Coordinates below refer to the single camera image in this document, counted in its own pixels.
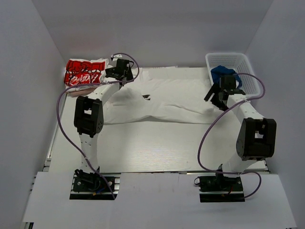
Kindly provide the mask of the white t shirt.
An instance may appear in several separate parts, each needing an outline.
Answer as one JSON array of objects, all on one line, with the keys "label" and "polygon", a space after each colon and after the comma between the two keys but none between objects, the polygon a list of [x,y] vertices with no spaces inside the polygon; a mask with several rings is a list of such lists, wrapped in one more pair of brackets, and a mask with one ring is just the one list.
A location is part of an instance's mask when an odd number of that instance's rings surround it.
[{"label": "white t shirt", "polygon": [[206,68],[141,69],[104,105],[107,125],[156,118],[168,122],[211,124],[221,111],[204,101],[211,88]]}]

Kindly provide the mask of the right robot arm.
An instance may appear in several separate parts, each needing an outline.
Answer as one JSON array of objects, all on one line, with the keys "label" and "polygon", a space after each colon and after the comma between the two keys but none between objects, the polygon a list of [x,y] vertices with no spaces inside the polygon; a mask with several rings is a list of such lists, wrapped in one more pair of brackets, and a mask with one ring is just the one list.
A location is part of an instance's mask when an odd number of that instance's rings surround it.
[{"label": "right robot arm", "polygon": [[274,119],[265,118],[251,105],[251,101],[262,96],[247,97],[236,86],[235,76],[220,76],[204,98],[219,108],[221,117],[232,111],[241,127],[236,140],[236,152],[215,172],[215,184],[220,190],[227,190],[252,164],[270,158],[275,152],[277,124]]}]

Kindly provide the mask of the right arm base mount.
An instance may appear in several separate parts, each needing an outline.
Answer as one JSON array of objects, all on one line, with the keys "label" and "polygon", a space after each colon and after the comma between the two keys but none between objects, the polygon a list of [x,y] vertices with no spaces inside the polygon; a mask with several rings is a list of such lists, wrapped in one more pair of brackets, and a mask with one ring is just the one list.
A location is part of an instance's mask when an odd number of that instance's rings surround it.
[{"label": "right arm base mount", "polygon": [[194,180],[194,185],[199,188],[201,203],[229,203],[244,202],[244,189],[241,174],[244,166],[230,167],[221,164],[217,169],[208,169],[200,165],[202,169],[212,173],[199,176]]}]

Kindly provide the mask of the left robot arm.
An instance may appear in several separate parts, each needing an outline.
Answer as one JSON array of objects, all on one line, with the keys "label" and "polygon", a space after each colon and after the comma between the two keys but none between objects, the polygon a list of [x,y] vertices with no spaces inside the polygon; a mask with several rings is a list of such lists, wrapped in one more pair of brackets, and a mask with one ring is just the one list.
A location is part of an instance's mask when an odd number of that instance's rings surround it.
[{"label": "left robot arm", "polygon": [[106,69],[106,78],[115,80],[116,83],[98,86],[87,96],[78,96],[76,99],[74,126],[82,150],[81,166],[77,174],[86,176],[84,184],[89,190],[96,190],[101,184],[95,171],[99,171],[97,140],[104,125],[103,106],[127,81],[133,80],[133,66],[134,61],[117,58],[116,66]]}]

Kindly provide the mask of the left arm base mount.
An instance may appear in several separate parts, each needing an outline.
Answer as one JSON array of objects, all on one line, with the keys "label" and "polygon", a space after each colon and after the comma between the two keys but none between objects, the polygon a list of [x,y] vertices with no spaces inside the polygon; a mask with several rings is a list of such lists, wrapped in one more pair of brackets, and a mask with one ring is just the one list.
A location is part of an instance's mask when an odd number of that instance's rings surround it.
[{"label": "left arm base mount", "polygon": [[106,174],[106,181],[96,173],[74,171],[70,200],[115,200],[119,192],[120,175]]}]

